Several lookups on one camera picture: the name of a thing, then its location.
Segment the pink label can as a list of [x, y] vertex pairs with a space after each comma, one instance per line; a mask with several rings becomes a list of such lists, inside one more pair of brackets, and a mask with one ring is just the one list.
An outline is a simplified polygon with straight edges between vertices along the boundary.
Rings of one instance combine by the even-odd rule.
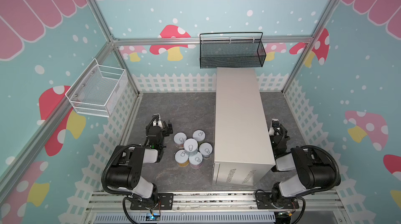
[[177, 148], [183, 149], [184, 143], [187, 140], [187, 135], [183, 132], [176, 133], [173, 140]]

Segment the blue label can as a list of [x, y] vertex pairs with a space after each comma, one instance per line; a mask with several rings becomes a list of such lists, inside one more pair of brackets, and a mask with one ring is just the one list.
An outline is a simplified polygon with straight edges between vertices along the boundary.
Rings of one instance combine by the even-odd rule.
[[198, 153], [198, 141], [189, 138], [184, 142], [184, 151], [188, 156], [194, 156]]

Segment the yellow label can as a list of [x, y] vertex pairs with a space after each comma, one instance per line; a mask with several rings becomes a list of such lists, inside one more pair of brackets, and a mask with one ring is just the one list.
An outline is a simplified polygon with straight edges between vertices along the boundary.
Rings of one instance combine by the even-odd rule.
[[175, 161], [180, 167], [186, 167], [189, 162], [189, 155], [185, 152], [185, 150], [179, 150], [175, 153]]

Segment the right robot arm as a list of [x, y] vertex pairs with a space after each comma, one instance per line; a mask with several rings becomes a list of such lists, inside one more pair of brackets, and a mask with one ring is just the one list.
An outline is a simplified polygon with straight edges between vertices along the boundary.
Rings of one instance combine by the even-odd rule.
[[274, 184], [270, 200], [275, 208], [283, 208], [298, 198], [340, 185], [339, 165], [329, 152], [313, 145], [287, 150], [290, 136], [278, 119], [272, 119], [269, 136], [275, 158], [272, 171], [296, 172], [290, 179]]

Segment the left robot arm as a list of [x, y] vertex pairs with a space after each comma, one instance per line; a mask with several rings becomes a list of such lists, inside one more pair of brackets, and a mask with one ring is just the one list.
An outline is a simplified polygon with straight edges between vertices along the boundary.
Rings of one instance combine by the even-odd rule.
[[165, 137], [173, 134], [172, 124], [154, 114], [145, 128], [145, 143], [117, 146], [101, 176], [102, 188], [109, 194], [125, 195], [152, 209], [159, 202], [157, 186], [142, 177], [144, 164], [159, 163], [165, 149]]

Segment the beige metal cabinet counter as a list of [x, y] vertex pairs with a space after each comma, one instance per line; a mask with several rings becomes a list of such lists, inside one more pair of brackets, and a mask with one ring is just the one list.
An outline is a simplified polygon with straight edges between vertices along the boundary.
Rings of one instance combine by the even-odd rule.
[[275, 165], [255, 70], [218, 68], [213, 183], [252, 187]]

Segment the green label can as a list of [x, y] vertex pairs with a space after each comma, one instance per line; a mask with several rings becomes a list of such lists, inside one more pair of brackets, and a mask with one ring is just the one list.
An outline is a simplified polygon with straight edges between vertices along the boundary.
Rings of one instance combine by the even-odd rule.
[[196, 130], [193, 133], [193, 139], [195, 139], [199, 145], [205, 141], [205, 138], [206, 138], [206, 134], [203, 130]]

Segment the pink front can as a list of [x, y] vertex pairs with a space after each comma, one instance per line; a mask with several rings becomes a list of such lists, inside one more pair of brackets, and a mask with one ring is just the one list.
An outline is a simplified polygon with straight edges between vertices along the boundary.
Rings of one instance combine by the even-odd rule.
[[195, 155], [189, 156], [189, 163], [193, 169], [199, 169], [202, 167], [203, 155], [197, 152]]

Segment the can beside cabinet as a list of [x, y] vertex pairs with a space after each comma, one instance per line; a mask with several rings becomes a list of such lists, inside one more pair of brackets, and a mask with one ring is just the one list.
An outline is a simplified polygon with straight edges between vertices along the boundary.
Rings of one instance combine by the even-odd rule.
[[199, 152], [202, 154], [204, 159], [209, 159], [213, 153], [213, 147], [210, 143], [202, 143], [199, 146]]

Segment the green circuit board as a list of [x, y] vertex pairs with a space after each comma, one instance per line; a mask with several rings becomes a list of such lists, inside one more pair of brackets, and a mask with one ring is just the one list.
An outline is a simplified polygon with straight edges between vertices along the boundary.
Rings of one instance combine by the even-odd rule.
[[146, 221], [159, 221], [161, 219], [161, 215], [157, 213], [147, 213], [146, 214]]

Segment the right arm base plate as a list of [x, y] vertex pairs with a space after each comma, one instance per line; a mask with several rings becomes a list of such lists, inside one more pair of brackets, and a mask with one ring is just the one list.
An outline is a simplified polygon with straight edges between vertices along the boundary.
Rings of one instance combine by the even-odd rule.
[[296, 199], [285, 198], [280, 194], [272, 196], [271, 192], [257, 190], [254, 197], [258, 209], [299, 209], [299, 203]]

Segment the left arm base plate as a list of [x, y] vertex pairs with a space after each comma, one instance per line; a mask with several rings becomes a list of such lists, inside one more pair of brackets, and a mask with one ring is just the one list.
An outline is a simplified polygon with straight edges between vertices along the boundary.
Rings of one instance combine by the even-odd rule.
[[130, 210], [172, 210], [173, 205], [172, 193], [159, 193], [157, 197], [152, 196], [149, 199], [134, 200], [130, 203]]

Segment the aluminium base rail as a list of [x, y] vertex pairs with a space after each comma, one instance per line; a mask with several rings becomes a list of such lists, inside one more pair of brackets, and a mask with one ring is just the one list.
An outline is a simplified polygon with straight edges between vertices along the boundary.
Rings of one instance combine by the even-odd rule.
[[[258, 209], [254, 191], [172, 191], [172, 210], [130, 210], [137, 224], [349, 224], [351, 219], [335, 191], [297, 200], [299, 209]], [[146, 221], [147, 213], [161, 215]]]

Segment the black mesh wall basket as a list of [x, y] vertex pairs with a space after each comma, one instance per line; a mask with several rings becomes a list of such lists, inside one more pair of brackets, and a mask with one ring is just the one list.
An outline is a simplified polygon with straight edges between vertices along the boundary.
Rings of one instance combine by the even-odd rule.
[[266, 51], [261, 32], [210, 32], [199, 35], [203, 69], [263, 67]]

